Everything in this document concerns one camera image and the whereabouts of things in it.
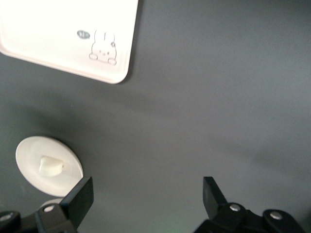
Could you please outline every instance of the gray surface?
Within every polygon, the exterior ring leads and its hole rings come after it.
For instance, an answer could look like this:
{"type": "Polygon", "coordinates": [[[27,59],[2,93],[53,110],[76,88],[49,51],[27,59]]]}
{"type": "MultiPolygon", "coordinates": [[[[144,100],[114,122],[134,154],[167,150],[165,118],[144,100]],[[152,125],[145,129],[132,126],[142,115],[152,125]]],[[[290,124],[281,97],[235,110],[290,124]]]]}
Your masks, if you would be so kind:
{"type": "Polygon", "coordinates": [[[140,1],[126,81],[110,85],[0,55],[0,210],[51,197],[15,163],[18,143],[59,139],[93,176],[81,233],[190,233],[202,177],[311,232],[311,4],[140,1]]]}

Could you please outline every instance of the cartoon bunny illustration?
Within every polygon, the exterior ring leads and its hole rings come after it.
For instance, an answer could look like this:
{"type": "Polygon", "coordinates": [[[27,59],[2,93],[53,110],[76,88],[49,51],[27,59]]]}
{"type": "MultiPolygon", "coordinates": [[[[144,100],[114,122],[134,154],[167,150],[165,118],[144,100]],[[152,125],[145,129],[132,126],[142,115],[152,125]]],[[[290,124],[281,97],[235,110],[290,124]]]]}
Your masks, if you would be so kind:
{"type": "Polygon", "coordinates": [[[94,34],[92,53],[90,53],[89,58],[114,66],[117,63],[116,57],[115,35],[113,33],[97,30],[94,34]]]}

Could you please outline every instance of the white tray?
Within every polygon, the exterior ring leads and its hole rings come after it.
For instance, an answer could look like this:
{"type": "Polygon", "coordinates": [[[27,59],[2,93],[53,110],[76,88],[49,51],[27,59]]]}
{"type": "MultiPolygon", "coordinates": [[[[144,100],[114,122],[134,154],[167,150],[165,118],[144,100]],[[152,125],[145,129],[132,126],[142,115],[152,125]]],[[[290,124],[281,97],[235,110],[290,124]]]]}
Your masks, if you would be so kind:
{"type": "Polygon", "coordinates": [[[107,83],[128,71],[138,0],[0,0],[0,51],[107,83]]]}

